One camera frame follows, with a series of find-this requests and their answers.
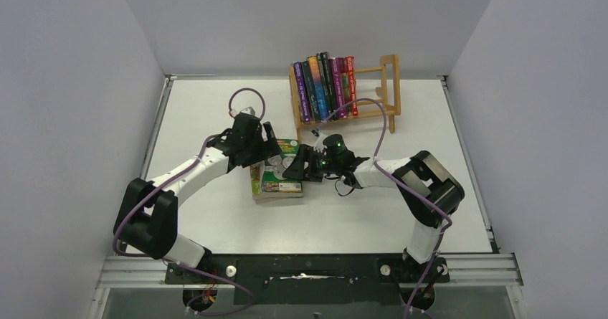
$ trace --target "red book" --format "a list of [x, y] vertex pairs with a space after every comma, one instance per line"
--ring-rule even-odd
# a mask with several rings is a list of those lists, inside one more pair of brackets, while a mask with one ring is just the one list
[[[355, 91], [356, 82], [355, 82], [355, 64], [354, 64], [354, 56], [346, 57], [346, 76], [348, 77], [348, 90], [351, 92], [351, 100], [357, 99], [357, 94]], [[353, 116], [359, 116], [359, 110], [357, 109], [357, 103], [353, 103]]]

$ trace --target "blue book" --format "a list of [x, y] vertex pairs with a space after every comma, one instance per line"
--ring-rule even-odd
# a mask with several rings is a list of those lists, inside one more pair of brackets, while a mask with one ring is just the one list
[[319, 70], [319, 62], [316, 56], [310, 56], [308, 58], [308, 64], [310, 65], [310, 73], [313, 76], [313, 84], [315, 85], [315, 93], [317, 95], [317, 103], [319, 104], [319, 113], [321, 120], [325, 120], [329, 116], [327, 109], [327, 101], [325, 99], [325, 90], [323, 89], [323, 82], [321, 81], [321, 73]]

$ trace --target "purple book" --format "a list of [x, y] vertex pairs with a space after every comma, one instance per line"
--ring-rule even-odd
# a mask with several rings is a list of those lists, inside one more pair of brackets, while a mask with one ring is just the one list
[[[342, 95], [342, 75], [338, 68], [338, 61], [335, 58], [329, 60], [331, 66], [331, 74], [333, 78], [333, 86], [336, 88], [336, 99], [338, 100], [338, 107], [344, 105], [344, 97]], [[341, 108], [338, 111], [340, 118], [346, 118], [346, 108]]]
[[293, 72], [295, 73], [295, 83], [298, 85], [298, 94], [300, 96], [300, 108], [302, 109], [302, 119], [304, 123], [310, 122], [310, 111], [308, 109], [308, 96], [306, 95], [306, 86], [304, 86], [304, 76], [302, 75], [302, 62], [293, 64]]

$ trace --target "wooden shelf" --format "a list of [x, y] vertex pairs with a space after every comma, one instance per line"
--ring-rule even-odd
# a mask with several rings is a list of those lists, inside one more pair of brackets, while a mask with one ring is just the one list
[[[388, 79], [386, 76], [386, 66], [387, 65], [391, 65], [392, 69], [393, 69], [392, 81], [393, 81], [394, 102], [392, 104], [388, 103], [388, 101], [389, 101], [388, 87], [387, 87]], [[385, 55], [383, 57], [380, 57], [380, 65], [378, 67], [360, 68], [360, 69], [355, 70], [355, 74], [369, 73], [369, 72], [380, 72], [381, 73], [380, 86], [376, 87], [377, 97], [373, 98], [373, 99], [378, 100], [382, 104], [384, 112], [388, 116], [389, 131], [391, 133], [394, 133], [395, 116], [401, 115], [401, 88], [399, 87], [399, 78], [400, 78], [399, 55], [392, 54], [392, 55]], [[289, 83], [290, 83], [290, 87], [291, 87], [291, 105], [292, 105], [292, 109], [293, 109], [293, 120], [295, 122], [295, 129], [298, 133], [298, 140], [301, 142], [302, 133], [300, 132], [300, 129], [301, 128], [312, 128], [314, 126], [317, 126], [320, 122], [311, 121], [311, 122], [305, 123], [302, 121], [302, 115], [300, 114], [300, 99], [299, 99], [299, 95], [298, 95], [298, 85], [296, 84], [296, 81], [295, 81], [295, 73], [293, 72], [293, 67], [290, 67]], [[372, 103], [372, 102], [358, 102], [357, 103], [358, 106], [373, 105], [373, 104], [374, 103]], [[349, 113], [346, 118], [341, 118], [339, 120], [330, 120], [326, 124], [347, 123], [347, 122], [352, 122], [353, 120], [364, 120], [364, 119], [368, 119], [368, 118], [377, 118], [377, 117], [381, 117], [381, 116], [382, 116], [382, 112], [380, 111], [380, 109], [365, 110], [363, 112], [360, 111], [357, 116], [353, 116], [352, 113]]]

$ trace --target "white wall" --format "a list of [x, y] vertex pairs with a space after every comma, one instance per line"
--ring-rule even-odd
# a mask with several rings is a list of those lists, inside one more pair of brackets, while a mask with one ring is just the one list
[[165, 73], [286, 75], [327, 50], [445, 75], [490, 0], [127, 0]]
[[0, 317], [85, 317], [162, 83], [124, 0], [0, 0]]
[[606, 318], [608, 0], [492, 0], [448, 78], [531, 318]]

